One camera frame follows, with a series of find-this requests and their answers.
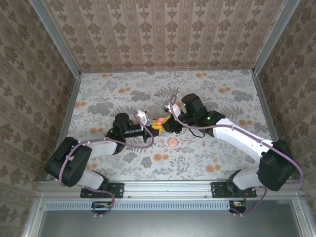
wall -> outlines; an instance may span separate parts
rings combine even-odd
[[[302,166],[316,215],[316,1],[301,0],[259,74],[276,130]]]
[[[0,1],[0,236],[18,236],[74,77],[27,0]]]
[[[43,0],[85,72],[251,68],[285,0]]]

patterned fabric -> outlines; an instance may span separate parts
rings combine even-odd
[[[305,174],[316,214],[316,1],[301,0],[260,79],[280,138],[291,145]]]
[[[28,1],[0,1],[0,236],[19,236],[74,78]]]
[[[251,68],[285,0],[43,0],[80,69]]]
[[[121,112],[134,122],[134,110],[148,111],[153,119],[165,117],[162,105],[172,94],[185,111],[181,98],[190,93],[196,93],[209,111],[217,110],[246,130],[270,138],[249,70],[83,74],[81,79],[68,135],[82,141],[104,137]],[[172,137],[179,141],[175,148],[168,146]],[[127,142],[144,145],[141,137]],[[229,143],[208,135],[196,138],[183,129],[177,135],[164,132],[155,137],[152,149],[126,147],[115,156],[93,157],[87,168],[110,180],[205,180],[227,179],[253,164]]]

gray leaf pattern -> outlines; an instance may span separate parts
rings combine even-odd
[[[162,105],[172,94],[177,94],[177,104],[185,112],[181,99],[189,93],[197,94],[208,110],[270,137],[251,73],[245,70],[82,74],[68,136],[81,141],[102,138],[118,113],[127,113],[133,123],[136,110],[147,111],[151,119],[165,117]],[[3,136],[10,133],[6,130]],[[168,146],[171,137],[179,142],[174,148]],[[126,142],[145,145],[142,137]],[[125,147],[114,156],[91,158],[87,168],[110,180],[205,180],[226,179],[236,169],[252,165],[254,160],[238,148],[208,135],[196,138],[183,128],[179,134],[155,137],[152,148]],[[22,184],[24,177],[15,180]]]

purple cable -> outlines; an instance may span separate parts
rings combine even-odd
[[[109,209],[108,209],[106,212],[104,212],[102,215],[108,214],[108,213],[110,212],[110,210],[113,208],[114,203],[115,203],[115,197],[114,197],[114,195],[113,195],[112,193],[110,193],[110,192],[108,192],[108,191],[104,191],[104,190],[96,190],[96,189],[92,189],[92,188],[90,188],[90,187],[84,187],[84,188],[85,188],[85,189],[88,189],[88,190],[90,190],[90,191],[92,191],[92,192],[105,193],[105,194],[108,194],[108,195],[111,196],[111,198],[112,198],[111,205],[110,205]],[[92,212],[93,212],[94,215],[97,215],[97,213],[95,213],[95,208],[96,208],[96,206],[99,205],[99,204],[102,204],[102,203],[103,203],[103,202],[97,202],[97,203],[95,203],[95,205],[94,205],[94,207],[93,207],[93,210],[92,210]]]
[[[84,144],[87,144],[87,143],[90,143],[90,144],[93,144],[93,143],[96,143],[96,142],[103,142],[103,141],[110,141],[110,142],[116,142],[116,143],[120,143],[120,144],[123,144],[123,145],[126,145],[128,147],[133,147],[133,148],[140,148],[140,149],[145,149],[145,148],[148,148],[148,147],[152,147],[153,144],[154,144],[154,136],[153,134],[149,131],[149,129],[138,119],[138,117],[136,116],[137,115],[137,112],[135,111],[133,113],[135,119],[139,122],[139,124],[148,132],[148,134],[150,135],[152,141],[149,145],[146,145],[146,146],[135,146],[135,145],[132,145],[132,144],[128,144],[128,143],[125,143],[125,142],[121,142],[121,141],[117,141],[117,140],[114,140],[114,139],[110,139],[110,138],[101,138],[101,139],[94,139],[94,140],[90,140],[90,141],[83,141],[83,142],[79,142],[77,145],[75,145],[74,148],[71,149],[71,151],[69,152],[69,154],[66,156],[66,159],[60,169],[60,172],[59,172],[59,176],[58,176],[58,181],[60,183],[60,185],[64,186],[63,182],[62,182],[62,176],[63,176],[63,173],[64,173],[64,170],[65,170],[65,167],[67,165],[67,162],[69,161],[70,157],[72,156],[72,154],[75,152],[75,150],[81,146],[81,145],[84,145]]]
[[[245,132],[245,131],[239,129],[238,127],[231,126],[231,125],[225,125],[225,124],[212,125],[212,126],[206,126],[206,127],[192,127],[192,126],[189,126],[189,125],[183,123],[182,121],[180,121],[180,120],[176,117],[176,115],[175,115],[175,113],[174,113],[174,111],[173,111],[173,108],[172,108],[172,106],[175,104],[176,100],[177,100],[177,96],[176,96],[175,94],[173,94],[173,95],[171,96],[171,98],[170,98],[170,108],[171,108],[171,112],[172,112],[173,117],[174,117],[174,118],[177,120],[177,122],[180,123],[182,126],[187,127],[187,128],[190,128],[190,129],[196,129],[196,130],[209,129],[209,128],[216,128],[216,127],[227,127],[227,128],[231,128],[231,129],[233,129],[233,130],[236,130],[236,131],[242,133],[243,135],[246,135],[247,137],[250,137],[250,138],[253,139],[254,141],[256,141],[256,142],[262,144],[263,146],[265,146],[265,147],[271,149],[271,150],[274,151],[275,153],[279,154],[280,156],[282,156],[283,158],[285,158],[286,160],[288,160],[289,162],[291,162],[291,163],[295,166],[295,168],[297,168],[297,170],[298,170],[299,173],[300,173],[300,178],[299,178],[298,180],[295,180],[295,181],[287,181],[287,182],[285,182],[286,184],[298,184],[298,183],[301,183],[301,182],[303,181],[303,179],[304,179],[303,171],[302,171],[301,167],[300,167],[295,161],[293,161],[290,157],[288,157],[287,155],[285,155],[285,154],[283,154],[282,152],[278,151],[278,150],[275,149],[274,147],[270,146],[269,144],[266,144],[266,143],[262,142],[260,139],[254,137],[254,136],[252,136],[252,135],[250,135],[250,134],[248,134],[247,132]]]
[[[231,208],[231,210],[233,210],[233,211],[236,212],[236,213],[239,213],[240,215],[247,215],[247,214],[250,214],[251,212],[253,212],[253,211],[259,206],[259,204],[262,202],[262,200],[265,198],[265,196],[266,196],[266,194],[267,194],[267,191],[268,191],[268,189],[267,189],[266,187],[264,187],[264,186],[259,186],[259,188],[265,189],[265,192],[263,193],[263,195],[262,195],[262,197],[260,198],[260,200],[257,202],[257,204],[256,204],[252,209],[250,209],[249,211],[246,211],[246,212],[244,212],[244,213],[240,213],[239,211],[237,211],[237,210],[234,209],[234,208]]]

